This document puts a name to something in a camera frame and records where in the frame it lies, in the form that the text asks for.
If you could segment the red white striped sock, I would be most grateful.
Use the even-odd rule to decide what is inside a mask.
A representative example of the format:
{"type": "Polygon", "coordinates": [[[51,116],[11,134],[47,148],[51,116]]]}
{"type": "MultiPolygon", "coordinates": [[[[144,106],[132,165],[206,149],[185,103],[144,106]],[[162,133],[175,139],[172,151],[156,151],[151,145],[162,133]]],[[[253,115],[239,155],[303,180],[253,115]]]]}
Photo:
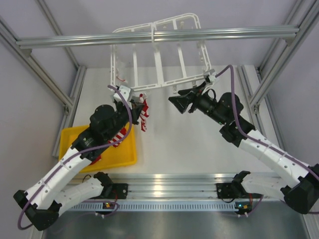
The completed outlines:
{"type": "Polygon", "coordinates": [[[147,119],[150,116],[149,115],[149,105],[147,103],[147,95],[146,94],[139,94],[139,101],[143,104],[143,109],[140,114],[140,120],[141,120],[141,130],[143,132],[147,131],[147,119]]]}

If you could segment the white clip hanger rack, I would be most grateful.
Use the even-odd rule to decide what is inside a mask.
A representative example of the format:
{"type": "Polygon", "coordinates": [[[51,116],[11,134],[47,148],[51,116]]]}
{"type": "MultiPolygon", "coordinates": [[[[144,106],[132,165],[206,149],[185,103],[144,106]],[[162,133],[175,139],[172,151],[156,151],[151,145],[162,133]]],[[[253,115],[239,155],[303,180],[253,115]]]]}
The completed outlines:
{"type": "MultiPolygon", "coordinates": [[[[200,29],[199,17],[194,13],[122,27],[115,32],[147,32],[200,29]]],[[[172,87],[203,79],[203,73],[212,68],[204,40],[196,42],[162,42],[111,45],[110,81],[112,85],[125,84],[115,80],[114,63],[128,64],[129,85],[136,92],[172,87]]]]}

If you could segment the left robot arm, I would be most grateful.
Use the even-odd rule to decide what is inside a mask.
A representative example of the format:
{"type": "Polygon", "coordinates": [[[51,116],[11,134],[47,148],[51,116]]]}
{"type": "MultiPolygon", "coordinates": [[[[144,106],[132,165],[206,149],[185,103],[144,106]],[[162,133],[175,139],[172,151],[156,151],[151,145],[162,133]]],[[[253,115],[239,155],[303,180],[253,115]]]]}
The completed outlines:
{"type": "Polygon", "coordinates": [[[52,226],[64,212],[81,202],[112,197],[114,183],[103,172],[70,189],[65,186],[114,145],[113,139],[126,125],[139,123],[143,103],[130,101],[127,107],[122,102],[115,104],[115,107],[97,107],[90,116],[89,126],[73,141],[62,159],[35,185],[14,194],[22,214],[38,231],[52,226]]]}

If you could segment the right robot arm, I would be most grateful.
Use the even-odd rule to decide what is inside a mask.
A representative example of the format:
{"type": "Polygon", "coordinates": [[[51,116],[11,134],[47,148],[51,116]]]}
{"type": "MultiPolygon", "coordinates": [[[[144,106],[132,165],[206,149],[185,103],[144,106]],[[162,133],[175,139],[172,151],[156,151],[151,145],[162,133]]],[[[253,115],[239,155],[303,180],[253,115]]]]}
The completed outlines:
{"type": "Polygon", "coordinates": [[[180,113],[199,110],[222,128],[222,137],[237,148],[255,156],[277,173],[278,178],[241,171],[230,188],[236,198],[259,194],[284,201],[300,214],[310,214],[319,199],[319,166],[310,166],[282,151],[264,137],[250,122],[240,116],[243,110],[237,95],[227,92],[219,100],[210,97],[200,85],[180,90],[168,99],[180,113]]]}

